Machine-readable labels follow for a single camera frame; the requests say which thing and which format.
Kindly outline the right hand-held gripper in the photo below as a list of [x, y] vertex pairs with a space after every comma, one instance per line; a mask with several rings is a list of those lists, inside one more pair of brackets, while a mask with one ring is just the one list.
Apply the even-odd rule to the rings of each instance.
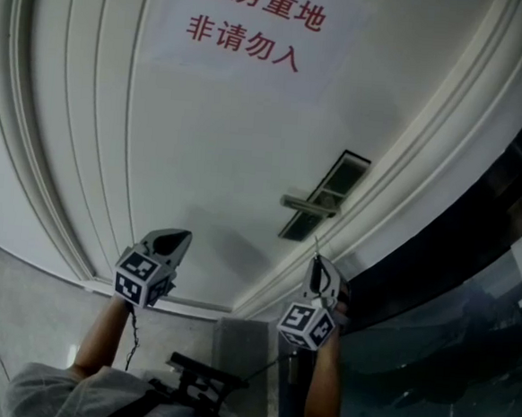
[[277, 331], [292, 346], [317, 351], [335, 329], [333, 310], [341, 275], [325, 256], [315, 254], [303, 280], [302, 296], [277, 324]]

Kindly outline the person's right hand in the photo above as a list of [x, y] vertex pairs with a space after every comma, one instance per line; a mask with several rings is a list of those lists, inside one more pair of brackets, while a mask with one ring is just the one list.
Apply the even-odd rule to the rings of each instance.
[[350, 293], [347, 287], [347, 282], [342, 281], [339, 288], [338, 297], [336, 299], [335, 308], [333, 310], [334, 321], [341, 327], [348, 325], [350, 319], [348, 318], [348, 309], [350, 305]]

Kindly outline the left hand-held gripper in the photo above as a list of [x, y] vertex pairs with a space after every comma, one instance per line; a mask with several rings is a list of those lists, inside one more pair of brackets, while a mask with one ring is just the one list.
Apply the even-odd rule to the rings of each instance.
[[127, 248], [115, 265], [114, 292], [138, 308], [147, 308], [175, 287], [177, 268], [192, 242], [190, 230], [149, 232]]

